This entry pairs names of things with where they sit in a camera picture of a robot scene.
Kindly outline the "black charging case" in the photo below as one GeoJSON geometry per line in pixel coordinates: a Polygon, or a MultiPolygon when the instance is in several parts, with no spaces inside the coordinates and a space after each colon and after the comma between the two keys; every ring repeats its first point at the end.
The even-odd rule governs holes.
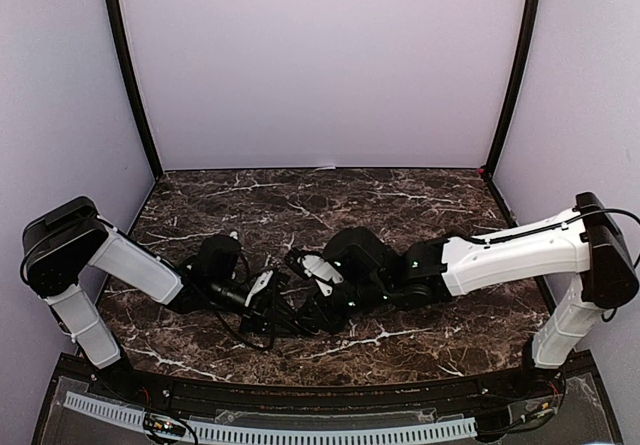
{"type": "Polygon", "coordinates": [[[294,323],[303,336],[311,337],[320,333],[320,329],[315,323],[314,317],[302,310],[299,310],[296,313],[294,323]]]}

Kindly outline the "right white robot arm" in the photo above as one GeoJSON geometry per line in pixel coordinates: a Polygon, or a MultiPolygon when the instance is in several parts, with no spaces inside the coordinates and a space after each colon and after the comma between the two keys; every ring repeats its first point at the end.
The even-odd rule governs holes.
{"type": "Polygon", "coordinates": [[[299,258],[320,288],[314,314],[334,331],[352,313],[383,304],[414,309],[489,286],[568,274],[568,290],[531,339],[525,365],[510,378],[521,399],[534,397],[601,315],[639,292],[637,263],[614,220],[592,192],[573,207],[533,224],[480,236],[451,233],[398,254],[364,227],[336,234],[321,253],[299,258]]]}

